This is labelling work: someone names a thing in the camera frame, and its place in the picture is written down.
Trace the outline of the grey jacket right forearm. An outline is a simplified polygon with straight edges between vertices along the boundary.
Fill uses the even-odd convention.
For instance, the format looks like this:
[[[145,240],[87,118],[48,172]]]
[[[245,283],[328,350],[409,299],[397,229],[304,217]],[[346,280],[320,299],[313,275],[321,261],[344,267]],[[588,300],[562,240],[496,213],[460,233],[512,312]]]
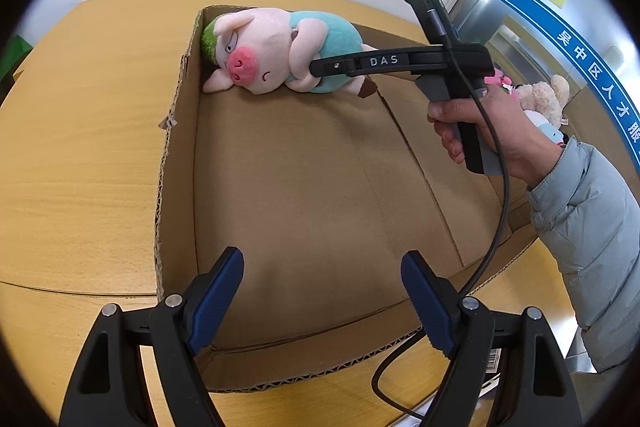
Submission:
[[[639,205],[594,146],[568,141],[528,193],[533,225],[562,274],[599,372],[625,363],[639,342]]]

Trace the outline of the person right hand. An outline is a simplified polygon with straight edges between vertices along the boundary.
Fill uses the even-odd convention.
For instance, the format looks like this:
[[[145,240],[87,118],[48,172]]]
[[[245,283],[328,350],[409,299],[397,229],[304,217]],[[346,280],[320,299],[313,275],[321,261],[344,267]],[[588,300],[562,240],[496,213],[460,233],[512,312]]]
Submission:
[[[563,153],[525,115],[520,103],[496,86],[489,86],[480,98],[495,134],[500,141],[506,169],[513,178],[529,187],[537,186],[553,170]],[[446,148],[449,157],[461,165],[466,148],[454,136],[454,125],[459,122],[475,124],[488,145],[495,143],[483,114],[470,98],[456,98],[428,104],[427,120]]]

